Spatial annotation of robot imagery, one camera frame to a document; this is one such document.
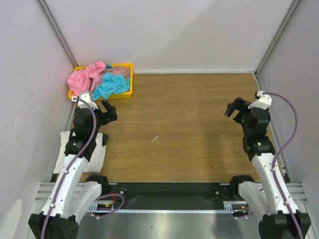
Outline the white green raglan t-shirt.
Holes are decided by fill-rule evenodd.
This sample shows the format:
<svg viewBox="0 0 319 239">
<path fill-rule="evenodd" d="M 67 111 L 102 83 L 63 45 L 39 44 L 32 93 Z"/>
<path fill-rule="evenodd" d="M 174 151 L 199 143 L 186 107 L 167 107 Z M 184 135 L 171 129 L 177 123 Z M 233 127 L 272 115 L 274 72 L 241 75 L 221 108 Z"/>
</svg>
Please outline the white green raglan t-shirt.
<svg viewBox="0 0 319 239">
<path fill-rule="evenodd" d="M 61 168 L 63 166 L 64 160 L 64 151 L 66 143 L 68 142 L 70 131 L 64 131 L 60 133 L 60 150 L 58 154 L 58 158 L 55 164 L 55 168 L 53 170 L 54 174 L 59 174 Z M 105 133 L 99 132 L 96 137 L 96 147 L 93 151 L 92 157 L 90 162 L 88 163 L 87 167 L 84 170 L 84 173 L 99 173 L 102 169 L 105 154 L 106 154 L 106 147 L 107 147 L 107 140 L 108 135 Z"/>
</svg>

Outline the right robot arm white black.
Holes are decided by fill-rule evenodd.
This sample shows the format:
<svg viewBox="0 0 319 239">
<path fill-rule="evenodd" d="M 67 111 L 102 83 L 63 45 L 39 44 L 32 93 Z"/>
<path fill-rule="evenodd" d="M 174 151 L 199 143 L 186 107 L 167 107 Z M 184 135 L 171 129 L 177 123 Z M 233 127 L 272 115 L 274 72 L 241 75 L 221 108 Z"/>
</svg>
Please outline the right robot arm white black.
<svg viewBox="0 0 319 239">
<path fill-rule="evenodd" d="M 235 200 L 244 199 L 258 221 L 262 239 L 303 239 L 311 226 L 307 213 L 301 212 L 282 178 L 276 152 L 267 136 L 272 99 L 259 96 L 253 103 L 236 98 L 228 104 L 225 116 L 234 111 L 234 121 L 243 130 L 243 149 L 255 167 L 263 189 L 250 176 L 234 176 L 229 188 Z"/>
</svg>

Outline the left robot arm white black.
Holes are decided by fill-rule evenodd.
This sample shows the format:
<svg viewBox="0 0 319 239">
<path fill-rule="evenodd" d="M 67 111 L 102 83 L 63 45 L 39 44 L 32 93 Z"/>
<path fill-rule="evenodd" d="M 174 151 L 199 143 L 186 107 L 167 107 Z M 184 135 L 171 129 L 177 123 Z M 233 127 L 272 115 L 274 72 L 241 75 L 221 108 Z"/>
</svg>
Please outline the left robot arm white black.
<svg viewBox="0 0 319 239">
<path fill-rule="evenodd" d="M 78 182 L 88 166 L 101 126 L 117 120 L 116 108 L 102 100 L 105 112 L 92 101 L 76 98 L 73 125 L 64 151 L 64 161 L 54 188 L 38 214 L 31 214 L 29 227 L 37 239 L 75 239 L 91 204 L 110 193 L 106 176 L 92 174 L 78 195 Z"/>
</svg>

